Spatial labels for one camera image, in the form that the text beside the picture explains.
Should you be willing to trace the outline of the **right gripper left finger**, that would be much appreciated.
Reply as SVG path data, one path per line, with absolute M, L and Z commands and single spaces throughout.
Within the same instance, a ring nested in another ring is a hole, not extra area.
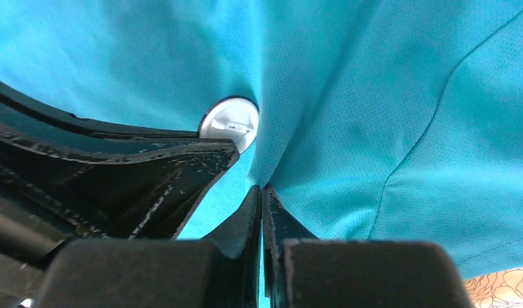
M 201 239 L 86 239 L 56 256 L 35 307 L 257 307 L 261 190 Z

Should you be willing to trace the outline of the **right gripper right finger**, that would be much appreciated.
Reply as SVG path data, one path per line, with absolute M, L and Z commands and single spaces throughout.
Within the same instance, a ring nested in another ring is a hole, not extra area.
M 264 278 L 272 307 L 470 307 L 449 255 L 425 241 L 323 240 L 262 192 Z

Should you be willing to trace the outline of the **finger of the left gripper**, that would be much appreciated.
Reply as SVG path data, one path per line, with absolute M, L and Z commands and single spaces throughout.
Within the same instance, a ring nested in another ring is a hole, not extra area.
M 79 118 L 0 81 L 0 307 L 77 239 L 175 239 L 233 166 L 232 141 Z

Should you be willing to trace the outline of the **blue round brooch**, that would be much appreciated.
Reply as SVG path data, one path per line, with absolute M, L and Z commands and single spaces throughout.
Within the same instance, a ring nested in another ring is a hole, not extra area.
M 198 127 L 201 139 L 228 139 L 239 153 L 255 141 L 259 131 L 259 108 L 243 96 L 229 96 L 215 103 Z

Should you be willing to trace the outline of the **teal t-shirt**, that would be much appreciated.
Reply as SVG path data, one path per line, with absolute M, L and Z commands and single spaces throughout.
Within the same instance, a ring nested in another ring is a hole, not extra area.
M 0 1 L 0 80 L 76 116 L 255 143 L 180 234 L 253 185 L 323 239 L 423 239 L 465 280 L 523 267 L 523 1 Z

